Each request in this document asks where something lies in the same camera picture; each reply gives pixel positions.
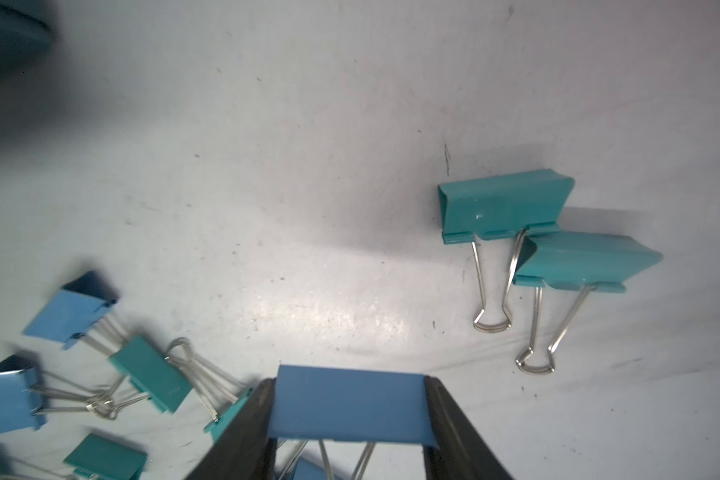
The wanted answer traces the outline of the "blue binder clip top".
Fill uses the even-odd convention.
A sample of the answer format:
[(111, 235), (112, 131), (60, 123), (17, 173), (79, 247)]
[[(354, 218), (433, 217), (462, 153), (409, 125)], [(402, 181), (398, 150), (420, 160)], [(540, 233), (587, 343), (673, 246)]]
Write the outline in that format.
[(275, 380), (269, 437), (318, 443), (323, 473), (334, 472), (324, 442), (364, 442), (360, 479), (378, 443), (438, 446), (421, 374), (282, 365)]

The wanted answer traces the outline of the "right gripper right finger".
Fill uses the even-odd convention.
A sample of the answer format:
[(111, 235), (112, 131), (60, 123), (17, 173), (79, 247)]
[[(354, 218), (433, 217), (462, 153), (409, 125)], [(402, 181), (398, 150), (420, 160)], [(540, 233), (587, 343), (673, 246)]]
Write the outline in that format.
[(445, 385), (426, 376), (424, 387), (437, 445), (423, 449), (427, 480), (512, 480)]

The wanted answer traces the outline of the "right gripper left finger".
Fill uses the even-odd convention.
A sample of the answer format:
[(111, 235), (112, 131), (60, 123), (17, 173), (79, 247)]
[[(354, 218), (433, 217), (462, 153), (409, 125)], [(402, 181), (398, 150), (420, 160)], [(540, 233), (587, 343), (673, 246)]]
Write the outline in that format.
[(264, 379), (187, 480), (273, 479), (277, 440), (269, 436), (274, 378)]

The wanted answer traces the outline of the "teal drawer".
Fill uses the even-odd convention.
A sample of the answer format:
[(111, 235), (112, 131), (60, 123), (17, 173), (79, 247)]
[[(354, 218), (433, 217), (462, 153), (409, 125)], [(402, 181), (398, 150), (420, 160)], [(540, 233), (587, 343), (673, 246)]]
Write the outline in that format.
[(0, 1), (0, 78), (48, 51), (55, 23), (53, 1)]

